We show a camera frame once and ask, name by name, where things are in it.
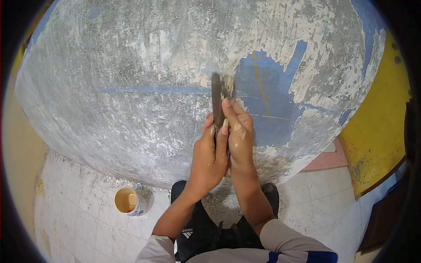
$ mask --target plastic cup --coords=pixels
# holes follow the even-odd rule
[[[143,197],[130,188],[121,188],[114,197],[115,207],[128,216],[143,215],[148,209],[148,203]]]

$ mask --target forearm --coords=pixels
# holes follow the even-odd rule
[[[168,236],[174,240],[192,217],[196,202],[183,191],[156,223],[152,235]]]
[[[232,184],[241,212],[259,236],[263,226],[274,219],[272,208],[260,188],[254,165],[231,170]]]

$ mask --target person's left hand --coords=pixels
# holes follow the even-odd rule
[[[210,190],[217,186],[225,175],[228,157],[228,125],[222,127],[216,137],[216,150],[213,138],[215,127],[211,116],[205,121],[202,137],[193,148],[192,169],[185,191],[195,202],[201,200]]]

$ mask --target curved wall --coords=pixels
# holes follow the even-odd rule
[[[49,147],[169,188],[188,178],[212,71],[233,74],[254,120],[260,177],[281,183],[356,112],[384,41],[368,1],[56,0],[26,50],[16,96]],[[218,187],[229,188],[229,178]]]

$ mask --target leg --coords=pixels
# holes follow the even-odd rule
[[[270,206],[272,207],[273,215],[278,218],[279,211],[279,193],[276,186],[272,183],[266,183],[261,186],[261,189],[268,199]],[[241,238],[243,239],[243,244],[245,247],[249,248],[259,248],[264,249],[262,246],[259,237],[254,232],[253,228],[247,222],[244,216],[240,218],[240,221],[237,223],[237,227],[241,233]]]
[[[181,194],[186,181],[179,181],[171,188],[171,204]],[[186,262],[191,257],[211,251],[212,243],[218,227],[209,217],[202,202],[196,203],[192,218],[184,227],[182,233],[176,238],[180,260]]]

